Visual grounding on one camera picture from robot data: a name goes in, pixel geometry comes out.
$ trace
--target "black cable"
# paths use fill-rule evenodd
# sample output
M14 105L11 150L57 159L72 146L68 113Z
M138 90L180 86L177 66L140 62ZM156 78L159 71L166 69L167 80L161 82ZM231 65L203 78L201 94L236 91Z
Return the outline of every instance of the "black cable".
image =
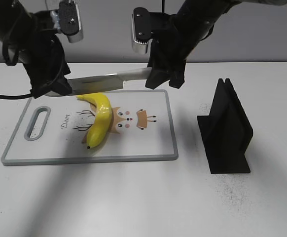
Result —
M162 0L162 13L164 13L164 4L165 4L165 0Z
M26 95L0 95L0 99L3 100L21 100L32 97L32 94L26 94Z
M57 37L54 37L53 40L56 41L57 43L60 43L60 41L59 41L59 39ZM60 73L63 71L63 67L65 65L65 60L63 58L65 53L64 53L64 49L63 48L61 49L61 54L62 54L61 65L59 67L58 73L54 77L54 79L51 82L51 84L53 84L57 80L57 78L59 77ZM26 94L26 95L0 95L0 99L3 99L3 100L21 100L21 99L30 98L32 96L33 95L31 93L30 94Z

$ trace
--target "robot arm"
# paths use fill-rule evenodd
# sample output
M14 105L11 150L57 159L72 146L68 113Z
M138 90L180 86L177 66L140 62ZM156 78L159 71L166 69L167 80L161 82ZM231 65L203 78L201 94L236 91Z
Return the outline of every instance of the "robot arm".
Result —
M148 67L152 69L146 80L146 87L154 89L169 81L170 86L180 88L184 83L187 56L200 41L211 34L215 22L222 14L244 1L287 4L287 0L185 0L174 15L149 12L142 7L134 9L134 51L147 53L148 43L152 41L148 63ZM61 33L68 37L69 42L83 38L78 6L73 0L61 1L59 9L35 14L28 13L18 0L0 0L3 58L8 66L14 66L20 60L32 85L29 94L0 95L0 99L38 98L50 91L69 95L72 93L72 85L85 85L85 81L78 83L78 80L70 85L65 78L70 70L65 61L64 50L56 37L56 34ZM9 51L14 52L12 59ZM83 93L94 92L92 89L73 89Z
M59 9L28 13L18 0L0 0L0 41L8 66L20 60L31 80L30 94L2 96L1 99L38 98L49 91L67 95L72 88L65 75L70 73L62 45L56 34L65 34L69 42L83 38L77 4L60 2ZM14 52L11 59L9 51Z
M148 42L152 40L148 63L152 71L146 87L155 89L169 81L169 86L180 88L184 83L188 55L211 34L222 14L245 1L287 4L287 0L185 0L175 15L135 8L132 15L133 50L146 53Z

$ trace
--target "gray wall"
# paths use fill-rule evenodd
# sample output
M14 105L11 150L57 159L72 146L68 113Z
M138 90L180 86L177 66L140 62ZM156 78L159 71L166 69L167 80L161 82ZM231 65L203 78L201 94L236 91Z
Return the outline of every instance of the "gray wall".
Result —
M49 7L58 0L47 0ZM21 0L28 11L46 9L44 0ZM166 0L176 13L184 0ZM159 11L161 0L80 0L84 40L60 36L69 62L146 62L131 50L130 16L135 7ZM287 5L243 3L223 15L214 33L189 56L190 62L287 61Z

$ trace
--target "cutting board handle hole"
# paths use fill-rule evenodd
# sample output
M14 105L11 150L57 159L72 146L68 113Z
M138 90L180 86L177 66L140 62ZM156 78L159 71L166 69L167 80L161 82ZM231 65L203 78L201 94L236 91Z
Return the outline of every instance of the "cutting board handle hole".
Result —
M29 122L25 131L24 138L28 141L34 141L43 135L47 120L49 118L50 108L48 106L38 107Z

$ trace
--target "dust specks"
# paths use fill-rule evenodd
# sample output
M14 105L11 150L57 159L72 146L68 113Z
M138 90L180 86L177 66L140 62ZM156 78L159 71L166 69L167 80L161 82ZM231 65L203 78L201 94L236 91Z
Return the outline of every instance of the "dust specks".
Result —
M201 115L208 115L209 112L211 111L212 105L209 103L202 103L199 106L199 111Z
M216 193L227 209L237 215L247 215L252 200L248 188L248 176L237 174L219 174L216 178Z

